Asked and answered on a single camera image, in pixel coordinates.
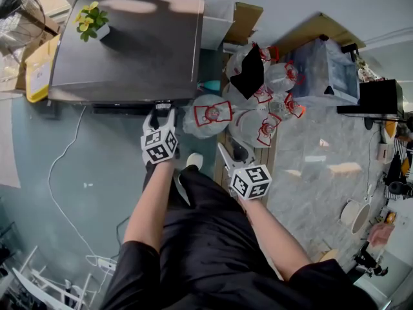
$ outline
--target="black t-shirt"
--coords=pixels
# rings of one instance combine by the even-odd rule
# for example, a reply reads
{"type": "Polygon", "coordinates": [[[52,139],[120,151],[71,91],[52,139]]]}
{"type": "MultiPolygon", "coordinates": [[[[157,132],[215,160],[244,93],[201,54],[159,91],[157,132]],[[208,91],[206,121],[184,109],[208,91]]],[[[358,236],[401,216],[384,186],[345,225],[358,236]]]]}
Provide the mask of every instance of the black t-shirt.
{"type": "Polygon", "coordinates": [[[122,245],[101,309],[362,309],[377,306],[335,260],[279,280],[242,212],[167,214],[161,255],[122,245]]]}

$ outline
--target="white power cord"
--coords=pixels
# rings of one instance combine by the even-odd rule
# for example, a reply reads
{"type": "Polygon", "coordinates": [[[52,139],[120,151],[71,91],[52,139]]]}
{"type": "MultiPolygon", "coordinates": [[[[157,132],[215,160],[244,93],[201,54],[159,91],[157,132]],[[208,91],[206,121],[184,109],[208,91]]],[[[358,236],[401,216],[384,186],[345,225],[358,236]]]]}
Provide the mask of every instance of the white power cord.
{"type": "MultiPolygon", "coordinates": [[[[60,205],[56,202],[54,196],[53,196],[53,192],[52,192],[52,187],[50,185],[50,177],[52,176],[52,171],[53,168],[55,166],[55,164],[57,163],[57,161],[59,161],[64,155],[66,155],[68,149],[70,148],[70,146],[72,146],[76,140],[77,140],[77,135],[79,134],[79,127],[80,127],[80,122],[82,120],[83,114],[85,113],[86,107],[83,108],[82,113],[80,114],[79,117],[79,121],[77,122],[77,127],[76,127],[76,131],[75,131],[75,136],[74,139],[67,145],[66,149],[63,151],[62,155],[60,155],[59,157],[57,157],[54,162],[52,163],[52,165],[50,166],[50,170],[49,170],[49,175],[47,177],[47,185],[49,188],[49,193],[50,193],[50,197],[52,198],[54,204],[56,204],[56,207],[60,210],[61,214],[66,218],[66,220],[69,222],[69,224],[73,227],[73,229],[75,230],[75,232],[77,233],[77,235],[80,237],[80,239],[82,239],[82,241],[86,244],[86,246],[88,247],[89,251],[92,253],[92,255],[86,255],[86,261],[93,266],[97,266],[97,259],[101,258],[102,260],[108,260],[110,263],[116,264],[117,261],[111,259],[111,258],[106,258],[106,257],[101,257],[98,256],[97,254],[95,254],[95,252],[93,252],[92,248],[89,246],[89,243],[85,240],[85,238],[80,234],[79,230],[77,229],[77,227],[72,223],[72,221],[70,220],[70,218],[65,214],[65,212],[62,210],[62,208],[60,207],[60,205]],[[94,258],[95,259],[95,263],[92,263],[89,258],[94,258]]],[[[109,271],[105,271],[101,268],[101,270],[103,272],[105,272],[105,277],[103,278],[103,281],[99,287],[99,291],[97,292],[98,294],[100,293],[102,286],[106,280],[106,277],[109,275],[112,276],[112,274],[109,273],[109,271]]]]}

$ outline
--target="person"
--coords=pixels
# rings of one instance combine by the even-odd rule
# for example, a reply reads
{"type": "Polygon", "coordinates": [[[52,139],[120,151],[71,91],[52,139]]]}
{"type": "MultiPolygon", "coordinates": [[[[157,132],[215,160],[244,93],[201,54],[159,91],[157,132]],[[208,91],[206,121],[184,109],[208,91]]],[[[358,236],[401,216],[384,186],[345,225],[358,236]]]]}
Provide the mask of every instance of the person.
{"type": "Polygon", "coordinates": [[[242,208],[202,161],[190,155],[179,175],[189,204],[173,160],[147,164],[101,309],[377,309],[335,260],[311,263],[260,200],[242,208]]]}
{"type": "Polygon", "coordinates": [[[357,264],[366,267],[370,277],[372,276],[372,273],[374,273],[375,276],[385,276],[388,273],[388,267],[383,270],[376,260],[367,252],[367,247],[368,242],[362,246],[359,253],[355,255],[354,260],[357,264]]]}

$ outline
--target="black pants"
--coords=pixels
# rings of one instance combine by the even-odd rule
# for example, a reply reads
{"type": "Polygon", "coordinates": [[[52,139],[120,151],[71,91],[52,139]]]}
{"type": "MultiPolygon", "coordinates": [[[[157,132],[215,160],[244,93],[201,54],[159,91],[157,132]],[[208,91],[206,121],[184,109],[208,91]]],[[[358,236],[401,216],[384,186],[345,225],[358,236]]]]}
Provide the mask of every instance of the black pants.
{"type": "Polygon", "coordinates": [[[366,248],[368,247],[368,243],[366,243],[361,249],[360,249],[360,256],[356,256],[354,260],[356,261],[357,264],[365,266],[367,269],[370,268],[375,268],[377,265],[376,260],[368,253],[366,252],[366,248]]]}
{"type": "MultiPolygon", "coordinates": [[[[150,162],[146,165],[146,176],[143,182],[143,189],[152,177],[155,171],[155,165],[150,162]]],[[[212,209],[212,210],[227,210],[227,211],[241,211],[242,207],[238,202],[231,198],[230,195],[214,180],[199,172],[196,165],[190,165],[181,171],[179,177],[183,188],[186,191],[190,205],[179,194],[175,181],[172,180],[170,191],[168,209],[212,209]]]]}

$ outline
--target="green leaf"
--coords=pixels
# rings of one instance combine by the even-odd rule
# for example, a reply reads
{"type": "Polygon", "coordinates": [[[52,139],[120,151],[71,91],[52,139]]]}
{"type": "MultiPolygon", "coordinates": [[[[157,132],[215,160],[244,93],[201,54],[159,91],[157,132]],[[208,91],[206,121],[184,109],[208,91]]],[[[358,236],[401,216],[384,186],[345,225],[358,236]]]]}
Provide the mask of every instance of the green leaf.
{"type": "Polygon", "coordinates": [[[98,8],[94,8],[89,12],[90,15],[97,17],[99,15],[99,9],[98,8]]]}
{"type": "Polygon", "coordinates": [[[88,35],[90,35],[90,37],[92,37],[92,38],[97,38],[97,34],[93,30],[89,31],[88,35]]]}

